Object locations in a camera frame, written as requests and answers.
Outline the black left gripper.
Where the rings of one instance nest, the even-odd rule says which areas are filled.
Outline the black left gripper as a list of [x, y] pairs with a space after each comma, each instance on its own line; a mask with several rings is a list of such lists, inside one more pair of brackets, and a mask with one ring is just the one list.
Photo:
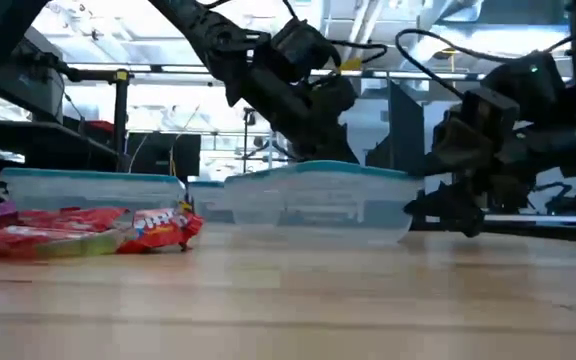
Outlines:
[[332, 73], [309, 82], [311, 67], [273, 59], [238, 59], [227, 64], [227, 101], [245, 100], [274, 130], [329, 130], [323, 137], [292, 143], [300, 162], [315, 160], [358, 164], [348, 143], [347, 125], [338, 117], [356, 102], [346, 78]]

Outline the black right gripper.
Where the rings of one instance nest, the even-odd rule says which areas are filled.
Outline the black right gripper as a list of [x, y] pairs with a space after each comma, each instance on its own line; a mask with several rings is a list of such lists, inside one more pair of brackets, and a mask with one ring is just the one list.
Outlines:
[[[490, 200], [523, 200], [536, 175], [556, 165], [576, 144], [567, 86], [553, 56], [533, 51], [507, 59], [466, 91], [433, 130], [424, 175], [482, 168], [482, 192]], [[436, 217], [467, 237], [482, 231], [484, 213], [465, 182], [446, 185], [403, 208], [413, 217]]]

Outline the medium teal-rimmed plastic lid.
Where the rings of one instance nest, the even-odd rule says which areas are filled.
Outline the medium teal-rimmed plastic lid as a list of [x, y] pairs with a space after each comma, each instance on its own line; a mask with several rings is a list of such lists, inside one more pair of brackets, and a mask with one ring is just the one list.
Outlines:
[[280, 168], [266, 169], [257, 172], [229, 176], [224, 180], [224, 182], [232, 183], [244, 179], [262, 179], [269, 177], [271, 175], [286, 175], [286, 174], [297, 174], [305, 172], [341, 172], [348, 174], [362, 174], [367, 176], [377, 176], [392, 179], [419, 180], [419, 177], [411, 176], [405, 172], [392, 169], [362, 166], [360, 164], [347, 163], [341, 161], [318, 160], [318, 161], [308, 161], [303, 163], [287, 165]]

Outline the medium clear plastic container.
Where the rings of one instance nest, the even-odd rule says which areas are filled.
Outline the medium clear plastic container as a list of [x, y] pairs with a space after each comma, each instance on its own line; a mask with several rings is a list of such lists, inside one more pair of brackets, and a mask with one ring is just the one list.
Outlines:
[[417, 198], [422, 180], [341, 172], [271, 175], [225, 183], [234, 220], [248, 229], [302, 227], [362, 236], [378, 231], [391, 241], [409, 231], [404, 206]]

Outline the red Skittles candy pack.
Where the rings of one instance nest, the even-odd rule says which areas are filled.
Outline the red Skittles candy pack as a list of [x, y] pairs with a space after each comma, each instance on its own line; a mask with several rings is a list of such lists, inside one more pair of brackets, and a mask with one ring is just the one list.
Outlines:
[[134, 213], [132, 232], [116, 250], [119, 254], [140, 254], [156, 248], [178, 245], [191, 250], [190, 240], [198, 235], [204, 219], [188, 203], [174, 208], [139, 210]]

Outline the large clear plastic container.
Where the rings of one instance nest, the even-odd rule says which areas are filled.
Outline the large clear plastic container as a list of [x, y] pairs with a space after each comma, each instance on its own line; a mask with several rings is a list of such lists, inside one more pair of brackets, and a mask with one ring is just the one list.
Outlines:
[[186, 189], [177, 183], [65, 177], [12, 177], [4, 181], [19, 210], [120, 207], [131, 211], [171, 208]]

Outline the small green candy pack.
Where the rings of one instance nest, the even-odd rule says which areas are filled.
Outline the small green candy pack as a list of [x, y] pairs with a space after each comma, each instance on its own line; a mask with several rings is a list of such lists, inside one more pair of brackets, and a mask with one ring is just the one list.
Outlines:
[[34, 247], [41, 258], [89, 257], [114, 253], [123, 242], [119, 233], [102, 233], [77, 239], [59, 240]]

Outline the dark partition pillar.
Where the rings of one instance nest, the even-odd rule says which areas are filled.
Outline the dark partition pillar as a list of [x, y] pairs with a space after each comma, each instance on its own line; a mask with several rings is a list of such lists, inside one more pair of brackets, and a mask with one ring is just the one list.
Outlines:
[[416, 174], [423, 167], [424, 111], [397, 83], [387, 81], [388, 134], [365, 156], [368, 166]]

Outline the long ceiling light strip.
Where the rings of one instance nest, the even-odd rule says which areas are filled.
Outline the long ceiling light strip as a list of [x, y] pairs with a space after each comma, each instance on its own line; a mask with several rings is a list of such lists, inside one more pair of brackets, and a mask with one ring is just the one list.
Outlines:
[[[118, 63], [71, 63], [71, 67], [80, 70], [114, 70], [124, 68], [135, 73], [170, 73], [170, 74], [206, 74], [209, 71], [203, 66], [195, 65], [127, 65]], [[422, 72], [383, 71], [383, 70], [342, 70], [341, 74], [348, 77], [392, 78], [404, 80], [429, 80]], [[449, 81], [480, 81], [485, 74], [480, 73], [436, 73], [438, 78]]]

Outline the black flat monitor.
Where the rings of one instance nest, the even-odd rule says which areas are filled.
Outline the black flat monitor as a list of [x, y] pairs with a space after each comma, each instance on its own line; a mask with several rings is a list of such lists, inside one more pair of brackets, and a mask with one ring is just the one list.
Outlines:
[[198, 176], [201, 143], [200, 134], [132, 132], [127, 138], [128, 169], [132, 173], [173, 175], [180, 179]]

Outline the black pole with yellow cap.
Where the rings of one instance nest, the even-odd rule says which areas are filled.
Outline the black pole with yellow cap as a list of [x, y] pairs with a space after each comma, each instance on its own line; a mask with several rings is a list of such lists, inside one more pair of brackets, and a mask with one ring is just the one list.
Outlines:
[[125, 157], [125, 131], [127, 122], [127, 93], [130, 84], [130, 73], [125, 69], [118, 69], [114, 74], [115, 105], [113, 149], [117, 154], [116, 171], [124, 171]]

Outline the black desk shelf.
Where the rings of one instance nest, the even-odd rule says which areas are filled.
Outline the black desk shelf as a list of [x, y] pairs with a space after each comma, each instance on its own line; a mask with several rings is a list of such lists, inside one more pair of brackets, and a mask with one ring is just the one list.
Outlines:
[[21, 154], [31, 168], [114, 172], [118, 155], [108, 146], [60, 124], [0, 120], [0, 150]]

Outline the grey monitor back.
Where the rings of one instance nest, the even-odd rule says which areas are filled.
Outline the grey monitor back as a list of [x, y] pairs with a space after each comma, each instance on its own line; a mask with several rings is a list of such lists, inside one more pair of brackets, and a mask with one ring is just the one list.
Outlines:
[[54, 64], [62, 51], [30, 27], [0, 67], [0, 98], [33, 114], [34, 121], [63, 123], [63, 78]]

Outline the black tubular stand frame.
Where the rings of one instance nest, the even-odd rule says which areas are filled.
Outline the black tubular stand frame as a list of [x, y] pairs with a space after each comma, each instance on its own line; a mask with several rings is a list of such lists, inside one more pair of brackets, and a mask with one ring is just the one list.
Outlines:
[[244, 147], [243, 147], [243, 156], [241, 157], [243, 163], [243, 172], [247, 173], [249, 167], [247, 166], [247, 162], [251, 160], [258, 152], [267, 150], [268, 148], [276, 150], [278, 153], [282, 154], [285, 157], [285, 162], [287, 161], [295, 161], [296, 157], [289, 152], [285, 147], [281, 146], [277, 133], [272, 131], [267, 140], [261, 138], [259, 141], [254, 140], [253, 144], [256, 146], [255, 149], [248, 151], [248, 129], [250, 125], [256, 124], [256, 111], [251, 107], [244, 108], [244, 115], [243, 115], [243, 122], [244, 122]]

